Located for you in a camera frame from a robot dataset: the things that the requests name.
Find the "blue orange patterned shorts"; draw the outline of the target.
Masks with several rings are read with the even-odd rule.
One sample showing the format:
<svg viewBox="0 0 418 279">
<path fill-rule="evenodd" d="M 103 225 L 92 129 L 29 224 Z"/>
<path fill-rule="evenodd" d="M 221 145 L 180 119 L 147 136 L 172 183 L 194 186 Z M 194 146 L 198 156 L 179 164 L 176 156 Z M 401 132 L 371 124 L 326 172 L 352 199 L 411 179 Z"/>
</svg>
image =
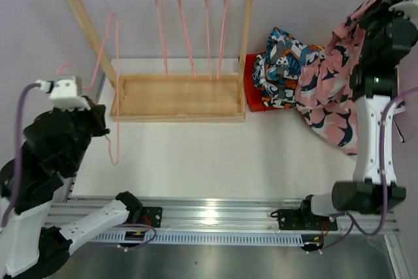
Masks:
<svg viewBox="0 0 418 279">
<path fill-rule="evenodd" d="M 253 84 L 262 96 L 275 97 L 277 108 L 294 108 L 302 68 L 313 63 L 324 50 L 322 46 L 304 44 L 275 27 L 268 36 L 266 50 L 257 55 L 253 64 Z"/>
</svg>

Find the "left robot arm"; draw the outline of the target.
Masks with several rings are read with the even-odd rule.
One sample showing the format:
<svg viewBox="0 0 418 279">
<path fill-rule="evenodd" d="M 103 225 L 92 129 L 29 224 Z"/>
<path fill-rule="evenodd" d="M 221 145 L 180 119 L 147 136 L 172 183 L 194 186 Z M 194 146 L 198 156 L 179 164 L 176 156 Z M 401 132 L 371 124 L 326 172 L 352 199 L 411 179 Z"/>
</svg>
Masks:
<svg viewBox="0 0 418 279">
<path fill-rule="evenodd" d="M 62 227 L 44 226 L 54 194 L 77 175 L 92 138 L 109 134 L 104 105 L 53 108 L 18 128 L 25 142 L 1 169 L 1 277 L 44 278 L 83 244 L 111 227 L 136 226 L 142 203 L 128 191 L 98 211 Z"/>
</svg>

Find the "pink hanger of yellow shorts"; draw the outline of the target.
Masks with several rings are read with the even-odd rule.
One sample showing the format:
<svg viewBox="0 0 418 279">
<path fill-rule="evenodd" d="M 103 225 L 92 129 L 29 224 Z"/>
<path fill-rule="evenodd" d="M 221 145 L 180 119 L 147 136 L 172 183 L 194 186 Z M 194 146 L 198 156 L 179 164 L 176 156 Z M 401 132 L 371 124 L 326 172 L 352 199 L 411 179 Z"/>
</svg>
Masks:
<svg viewBox="0 0 418 279">
<path fill-rule="evenodd" d="M 219 44 L 219 58 L 217 63 L 217 73 L 216 79 L 219 80 L 221 76 L 221 64 L 224 56 L 224 49 L 225 49 L 225 33 L 226 33 L 226 20 L 227 20 L 227 12 L 229 7 L 230 0 L 223 0 L 223 16 L 222 16 L 222 23 L 221 23 L 221 38 Z"/>
</svg>

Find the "pink patterned shorts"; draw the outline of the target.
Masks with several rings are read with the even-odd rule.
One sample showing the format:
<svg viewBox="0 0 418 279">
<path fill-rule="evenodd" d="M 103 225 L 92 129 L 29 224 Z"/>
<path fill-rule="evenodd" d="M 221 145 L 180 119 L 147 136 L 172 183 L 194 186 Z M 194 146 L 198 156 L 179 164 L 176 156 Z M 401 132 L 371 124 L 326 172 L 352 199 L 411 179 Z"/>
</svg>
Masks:
<svg viewBox="0 0 418 279">
<path fill-rule="evenodd" d="M 349 77 L 358 63 L 366 30 L 361 18 L 386 0 L 367 0 L 337 28 L 323 52 L 301 68 L 295 92 L 297 110 L 312 131 L 345 154 L 358 153 L 358 123 Z"/>
</svg>

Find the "orange grey camouflage shorts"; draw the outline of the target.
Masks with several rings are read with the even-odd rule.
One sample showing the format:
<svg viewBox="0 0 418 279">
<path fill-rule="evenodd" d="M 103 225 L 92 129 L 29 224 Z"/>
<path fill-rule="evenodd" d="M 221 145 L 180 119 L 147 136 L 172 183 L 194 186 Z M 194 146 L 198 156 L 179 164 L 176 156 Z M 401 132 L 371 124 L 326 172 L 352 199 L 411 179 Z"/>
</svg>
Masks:
<svg viewBox="0 0 418 279">
<path fill-rule="evenodd" d="M 275 98 L 275 97 L 271 97 L 271 96 L 262 96 L 261 97 L 261 101 L 262 101 L 262 104 L 265 106 L 265 107 L 269 107 L 269 108 L 277 108 L 277 106 L 276 106 L 276 101 L 277 101 L 277 99 Z"/>
</svg>

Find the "pink hanger of camouflage shorts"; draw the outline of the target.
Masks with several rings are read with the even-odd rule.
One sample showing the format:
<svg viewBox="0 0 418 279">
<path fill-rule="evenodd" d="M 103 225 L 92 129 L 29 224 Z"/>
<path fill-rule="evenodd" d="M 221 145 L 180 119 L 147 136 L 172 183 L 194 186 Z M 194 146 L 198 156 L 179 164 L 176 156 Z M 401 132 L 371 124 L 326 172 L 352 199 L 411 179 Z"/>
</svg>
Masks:
<svg viewBox="0 0 418 279">
<path fill-rule="evenodd" d="M 192 49 L 191 49 L 191 45 L 190 45 L 189 33 L 188 33 L 188 30 L 187 30 L 187 24 L 186 24 L 186 21 L 185 21 L 184 8 L 183 8 L 183 1 L 182 0 L 178 0 L 178 8 L 179 8 L 179 11 L 180 11 L 180 18 L 181 18 L 181 21 L 182 21 L 182 28 L 183 28 L 184 37 L 185 37 L 187 54 L 188 54 L 188 58 L 189 58 L 190 66 L 191 66 L 191 72 L 192 72 L 193 77 L 196 78 L 197 73 L 196 73 L 193 54 L 192 54 Z"/>
</svg>

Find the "pink hanger of navy shorts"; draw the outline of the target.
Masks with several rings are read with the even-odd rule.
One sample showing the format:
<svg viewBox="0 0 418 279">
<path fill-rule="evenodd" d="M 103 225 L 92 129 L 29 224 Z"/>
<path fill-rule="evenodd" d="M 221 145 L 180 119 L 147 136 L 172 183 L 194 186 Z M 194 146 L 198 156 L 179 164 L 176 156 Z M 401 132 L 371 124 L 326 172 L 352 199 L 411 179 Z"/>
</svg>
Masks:
<svg viewBox="0 0 418 279">
<path fill-rule="evenodd" d="M 212 59 L 211 59 L 211 45 L 210 45 L 210 23 L 209 23 L 209 3 L 208 0 L 204 0 L 205 4 L 205 16 L 206 16 L 206 40 L 208 51 L 208 76 L 212 80 Z"/>
</svg>

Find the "pink hanger of blue shorts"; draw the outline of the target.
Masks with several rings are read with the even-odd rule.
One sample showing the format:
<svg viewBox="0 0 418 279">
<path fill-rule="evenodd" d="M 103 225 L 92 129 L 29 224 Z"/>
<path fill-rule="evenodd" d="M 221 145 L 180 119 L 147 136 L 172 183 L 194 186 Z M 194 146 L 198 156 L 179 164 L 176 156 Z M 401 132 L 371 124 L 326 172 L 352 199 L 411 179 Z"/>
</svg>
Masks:
<svg viewBox="0 0 418 279">
<path fill-rule="evenodd" d="M 156 11 L 157 11 L 157 21 L 159 26 L 159 36 L 161 41 L 161 48 L 163 53 L 163 66 L 165 76 L 169 75 L 168 70 L 168 51 L 167 51 L 167 34 L 166 34 L 166 23 L 165 23 L 165 8 L 164 0 L 154 0 Z"/>
</svg>

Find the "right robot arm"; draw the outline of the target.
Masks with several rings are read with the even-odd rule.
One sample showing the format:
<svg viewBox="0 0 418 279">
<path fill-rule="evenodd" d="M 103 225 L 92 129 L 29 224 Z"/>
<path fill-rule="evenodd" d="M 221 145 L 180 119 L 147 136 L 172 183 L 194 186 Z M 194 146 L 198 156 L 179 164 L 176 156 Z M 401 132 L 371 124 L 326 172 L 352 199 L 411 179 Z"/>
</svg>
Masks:
<svg viewBox="0 0 418 279">
<path fill-rule="evenodd" d="M 415 1 L 366 0 L 303 66 L 297 109 L 316 133 L 356 159 L 351 180 L 303 200 L 298 221 L 304 228 L 343 212 L 385 216 L 406 199 L 393 167 L 392 128 L 403 98 L 398 65 L 417 44 L 416 11 Z"/>
</svg>

